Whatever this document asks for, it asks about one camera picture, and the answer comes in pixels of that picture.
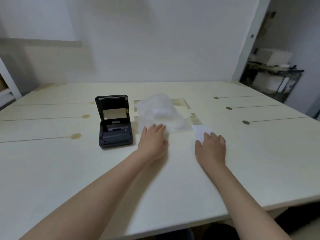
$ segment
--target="printer lid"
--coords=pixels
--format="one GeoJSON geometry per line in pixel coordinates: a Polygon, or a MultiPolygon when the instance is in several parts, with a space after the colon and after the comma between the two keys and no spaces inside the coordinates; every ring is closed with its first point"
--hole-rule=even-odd
{"type": "Polygon", "coordinates": [[[101,121],[130,117],[127,95],[98,96],[95,101],[101,121]]]}

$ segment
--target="left arm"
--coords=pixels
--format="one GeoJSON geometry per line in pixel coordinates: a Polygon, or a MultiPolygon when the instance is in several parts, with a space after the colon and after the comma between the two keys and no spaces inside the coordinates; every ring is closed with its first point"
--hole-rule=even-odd
{"type": "Polygon", "coordinates": [[[137,175],[166,151],[165,129],[162,124],[144,128],[138,150],[59,206],[20,240],[99,239],[137,175]]]}

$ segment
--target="white box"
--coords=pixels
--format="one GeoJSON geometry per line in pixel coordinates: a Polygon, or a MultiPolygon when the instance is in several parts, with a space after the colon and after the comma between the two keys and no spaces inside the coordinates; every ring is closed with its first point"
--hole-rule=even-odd
{"type": "Polygon", "coordinates": [[[269,66],[284,65],[289,63],[292,56],[293,56],[292,52],[288,52],[284,50],[258,49],[258,52],[256,54],[256,61],[269,66]]]}
{"type": "Polygon", "coordinates": [[[282,92],[288,80],[288,77],[283,79],[282,76],[272,76],[266,73],[259,72],[254,79],[252,86],[260,92],[268,92],[270,90],[274,92],[276,92],[277,90],[278,92],[282,92]]]}

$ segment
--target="wooden table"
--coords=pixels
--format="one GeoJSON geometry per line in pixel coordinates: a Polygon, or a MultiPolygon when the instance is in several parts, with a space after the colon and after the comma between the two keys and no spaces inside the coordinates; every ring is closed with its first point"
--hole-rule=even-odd
{"type": "MultiPolygon", "coordinates": [[[[226,138],[228,167],[265,209],[320,199],[319,122],[239,83],[50,85],[0,112],[0,238],[18,239],[137,149],[138,134],[132,146],[100,149],[96,96],[127,94],[136,127],[135,101],[158,92],[174,99],[190,123],[226,138]]],[[[138,176],[102,239],[144,237],[228,217],[196,161],[193,132],[172,134],[169,142],[168,159],[138,176]]]]}

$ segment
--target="black printer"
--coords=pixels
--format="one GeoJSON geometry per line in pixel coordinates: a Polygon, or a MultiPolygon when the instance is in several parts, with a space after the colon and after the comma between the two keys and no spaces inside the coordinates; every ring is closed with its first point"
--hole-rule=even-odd
{"type": "Polygon", "coordinates": [[[134,141],[127,95],[98,96],[100,115],[99,146],[104,148],[131,145],[134,141]]]}

